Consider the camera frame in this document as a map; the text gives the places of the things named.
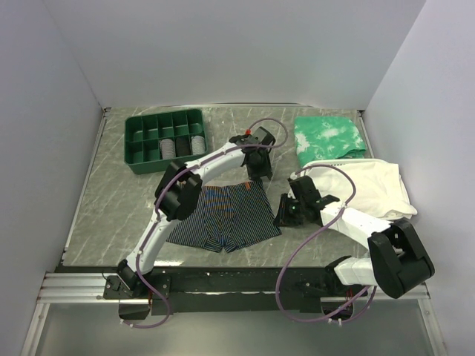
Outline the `navy striped underwear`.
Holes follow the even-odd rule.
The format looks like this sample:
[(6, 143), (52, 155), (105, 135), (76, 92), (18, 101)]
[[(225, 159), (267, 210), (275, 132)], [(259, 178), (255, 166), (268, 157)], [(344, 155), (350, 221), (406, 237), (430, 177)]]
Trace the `navy striped underwear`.
[(231, 253), (281, 235), (262, 182), (205, 186), (195, 211), (167, 241), (207, 251)]

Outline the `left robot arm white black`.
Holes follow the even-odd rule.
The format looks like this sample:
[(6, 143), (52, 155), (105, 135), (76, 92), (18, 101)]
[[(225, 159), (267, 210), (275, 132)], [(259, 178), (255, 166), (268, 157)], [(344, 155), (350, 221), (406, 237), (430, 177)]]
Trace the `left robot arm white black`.
[(234, 168), (245, 166), (251, 180), (272, 176), (269, 152), (275, 137), (262, 128), (233, 136), (216, 151), (199, 159), (172, 161), (155, 191), (154, 208), (147, 227), (132, 252), (117, 266), (121, 289), (130, 298), (148, 288), (146, 275), (173, 229), (196, 209), (202, 187)]

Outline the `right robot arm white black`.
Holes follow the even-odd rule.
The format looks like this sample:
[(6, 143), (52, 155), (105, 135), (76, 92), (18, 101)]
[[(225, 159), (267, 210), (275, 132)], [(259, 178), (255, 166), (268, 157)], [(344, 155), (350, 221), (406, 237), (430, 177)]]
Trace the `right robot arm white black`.
[(327, 195), (316, 201), (282, 194), (275, 224), (298, 226), (306, 221), (337, 231), (367, 249), (367, 257), (343, 256), (298, 278), (291, 289), (321, 296), (339, 296), (353, 286), (375, 286), (398, 299), (435, 274), (435, 267), (413, 225), (406, 219), (380, 220), (347, 207)]

